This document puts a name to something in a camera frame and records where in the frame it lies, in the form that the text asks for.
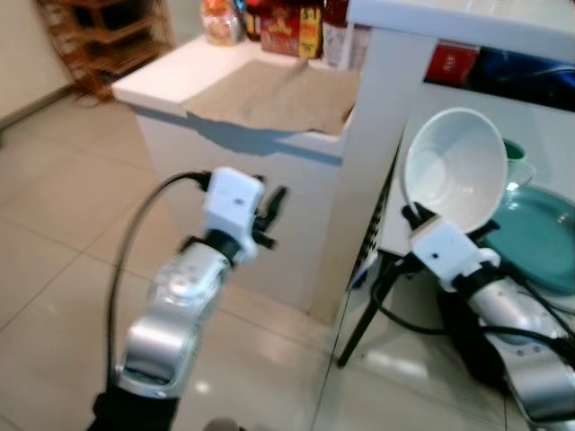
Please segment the white bowl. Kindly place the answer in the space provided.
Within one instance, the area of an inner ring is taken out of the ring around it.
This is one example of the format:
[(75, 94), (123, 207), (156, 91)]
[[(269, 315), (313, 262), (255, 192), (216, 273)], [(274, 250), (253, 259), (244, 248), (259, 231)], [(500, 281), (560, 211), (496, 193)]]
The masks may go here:
[(477, 110), (449, 108), (415, 132), (402, 164), (402, 193), (472, 233), (491, 221), (500, 206), (509, 159), (500, 131)]

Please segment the teal plate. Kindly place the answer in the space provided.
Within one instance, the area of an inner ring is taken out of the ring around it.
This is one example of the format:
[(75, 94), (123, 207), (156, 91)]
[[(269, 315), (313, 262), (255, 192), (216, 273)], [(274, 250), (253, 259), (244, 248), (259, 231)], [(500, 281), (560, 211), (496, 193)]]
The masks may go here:
[(509, 183), (492, 221), (498, 227), (481, 246), (496, 251), (541, 290), (574, 295), (574, 202), (553, 190)]

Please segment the teal mug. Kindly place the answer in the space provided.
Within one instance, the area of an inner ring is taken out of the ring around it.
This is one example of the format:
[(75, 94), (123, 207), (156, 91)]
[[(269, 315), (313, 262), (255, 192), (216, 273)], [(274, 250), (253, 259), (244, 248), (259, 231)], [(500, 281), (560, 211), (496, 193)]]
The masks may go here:
[(526, 149), (510, 139), (502, 140), (507, 156), (506, 190), (524, 188), (535, 177), (535, 167), (528, 161)]

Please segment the low white counter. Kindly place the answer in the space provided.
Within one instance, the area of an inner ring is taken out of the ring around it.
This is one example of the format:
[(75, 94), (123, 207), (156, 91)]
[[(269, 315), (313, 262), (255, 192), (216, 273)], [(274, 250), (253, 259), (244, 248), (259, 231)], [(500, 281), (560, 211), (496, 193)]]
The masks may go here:
[(128, 74), (112, 91), (135, 112), (159, 175), (231, 167), (263, 176), (270, 189), (287, 186), (270, 231), (277, 247), (243, 267), (237, 282), (309, 316), (349, 118), (334, 136), (244, 128), (197, 118), (184, 109), (188, 99), (251, 61), (330, 68), (317, 60), (263, 52), (255, 42), (221, 47), (198, 38)]

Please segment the beige cloth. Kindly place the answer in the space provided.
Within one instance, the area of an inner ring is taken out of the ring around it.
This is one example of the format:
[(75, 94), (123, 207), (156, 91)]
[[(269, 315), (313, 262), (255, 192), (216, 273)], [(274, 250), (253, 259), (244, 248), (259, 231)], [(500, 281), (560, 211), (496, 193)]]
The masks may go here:
[(251, 130), (340, 135), (356, 106), (357, 71), (251, 61), (183, 103), (189, 114)]

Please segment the tall white bar counter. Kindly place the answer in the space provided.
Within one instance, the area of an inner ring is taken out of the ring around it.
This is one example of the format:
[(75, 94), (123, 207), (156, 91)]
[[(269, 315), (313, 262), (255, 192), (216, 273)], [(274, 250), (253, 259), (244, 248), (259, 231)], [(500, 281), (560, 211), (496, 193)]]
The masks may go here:
[(349, 21), (368, 26), (356, 107), (342, 133), (342, 164), (308, 313), (332, 325), (361, 243), (400, 149), (440, 40), (575, 61), (574, 0), (350, 0)]

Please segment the black table leg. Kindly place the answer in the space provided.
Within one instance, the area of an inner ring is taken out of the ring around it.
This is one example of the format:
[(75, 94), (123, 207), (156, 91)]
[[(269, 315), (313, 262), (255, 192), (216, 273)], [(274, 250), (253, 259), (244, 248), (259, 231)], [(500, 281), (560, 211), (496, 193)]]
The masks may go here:
[(391, 275), (391, 271), (394, 270), (395, 267), (402, 265), (403, 256), (389, 253), (389, 251), (379, 251), (377, 258), (374, 259), (373, 263), (363, 272), (358, 286), (366, 293), (367, 304), (365, 308), (363, 308), (356, 328), (350, 333), (349, 340), (346, 342), (341, 356), (337, 358), (336, 363), (338, 368), (345, 368), (345, 366), (348, 365), (354, 350), (356, 350), (362, 340), (363, 334), (367, 332), (371, 321), (378, 313), (378, 305), (375, 300), (376, 291), (381, 286), (389, 290), (395, 279), (395, 276)]

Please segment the red and yellow food box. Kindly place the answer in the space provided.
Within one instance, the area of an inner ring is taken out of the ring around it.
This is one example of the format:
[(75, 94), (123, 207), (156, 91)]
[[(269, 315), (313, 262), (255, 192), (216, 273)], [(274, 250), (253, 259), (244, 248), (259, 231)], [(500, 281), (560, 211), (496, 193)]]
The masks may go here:
[(299, 57), (300, 0), (261, 0), (263, 52)]

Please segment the yellow food package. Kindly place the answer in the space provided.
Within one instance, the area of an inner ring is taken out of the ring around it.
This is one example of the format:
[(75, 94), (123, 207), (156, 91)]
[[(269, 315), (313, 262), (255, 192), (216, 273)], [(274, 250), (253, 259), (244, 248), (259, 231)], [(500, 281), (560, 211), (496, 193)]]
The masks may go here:
[(298, 57), (315, 60), (322, 54), (322, 0), (299, 9)]

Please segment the dark blue bag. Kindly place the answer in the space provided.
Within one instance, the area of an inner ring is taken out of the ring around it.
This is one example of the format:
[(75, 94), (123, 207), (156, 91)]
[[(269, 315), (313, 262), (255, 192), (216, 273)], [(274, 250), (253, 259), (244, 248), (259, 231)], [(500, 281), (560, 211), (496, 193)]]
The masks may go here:
[(575, 111), (575, 65), (483, 47), (467, 77), (469, 90)]

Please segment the white food package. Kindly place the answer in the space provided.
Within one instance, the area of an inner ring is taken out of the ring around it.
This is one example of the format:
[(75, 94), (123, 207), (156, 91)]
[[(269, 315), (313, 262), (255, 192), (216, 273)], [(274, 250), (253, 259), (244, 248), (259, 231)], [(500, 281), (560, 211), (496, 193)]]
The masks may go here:
[(322, 61), (330, 68), (358, 70), (366, 60), (371, 38), (368, 26), (322, 25)]

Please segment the clear bread bag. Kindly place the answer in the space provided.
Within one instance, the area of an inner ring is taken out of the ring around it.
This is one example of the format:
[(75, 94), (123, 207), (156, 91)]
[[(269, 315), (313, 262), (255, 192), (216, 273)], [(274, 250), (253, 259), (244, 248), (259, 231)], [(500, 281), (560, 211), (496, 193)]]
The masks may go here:
[(200, 0), (200, 16), (209, 44), (232, 47), (243, 41), (245, 31), (234, 0)]

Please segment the wooden shelf rack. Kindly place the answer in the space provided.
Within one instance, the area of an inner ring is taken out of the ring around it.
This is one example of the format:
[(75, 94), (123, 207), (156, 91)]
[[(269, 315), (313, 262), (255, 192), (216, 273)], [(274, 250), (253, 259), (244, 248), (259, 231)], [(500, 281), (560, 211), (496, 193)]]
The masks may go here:
[(31, 0), (71, 89), (106, 103), (112, 83), (173, 49), (167, 0)]

